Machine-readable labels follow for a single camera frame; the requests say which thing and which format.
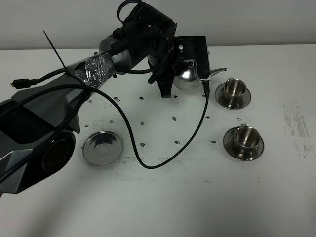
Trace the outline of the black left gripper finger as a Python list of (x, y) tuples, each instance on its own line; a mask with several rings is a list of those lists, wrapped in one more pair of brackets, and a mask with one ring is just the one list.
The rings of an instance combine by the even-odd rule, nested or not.
[(162, 98), (171, 98), (171, 89), (176, 72), (176, 63), (168, 63), (152, 72), (148, 84), (157, 83)]

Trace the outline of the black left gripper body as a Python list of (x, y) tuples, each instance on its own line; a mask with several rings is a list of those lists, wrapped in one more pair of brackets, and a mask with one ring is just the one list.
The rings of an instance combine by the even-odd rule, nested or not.
[(135, 4), (124, 20), (125, 35), (136, 39), (127, 50), (131, 65), (123, 66), (123, 72), (145, 74), (165, 66), (177, 24), (149, 4)]

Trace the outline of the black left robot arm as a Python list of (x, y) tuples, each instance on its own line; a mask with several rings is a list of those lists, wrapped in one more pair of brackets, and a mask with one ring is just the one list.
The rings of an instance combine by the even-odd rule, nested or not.
[(80, 132), (78, 111), (117, 74), (137, 74), (143, 59), (156, 75), (168, 65), (176, 23), (137, 0), (98, 52), (36, 80), (15, 80), (0, 105), (0, 191), (17, 194), (61, 170)]

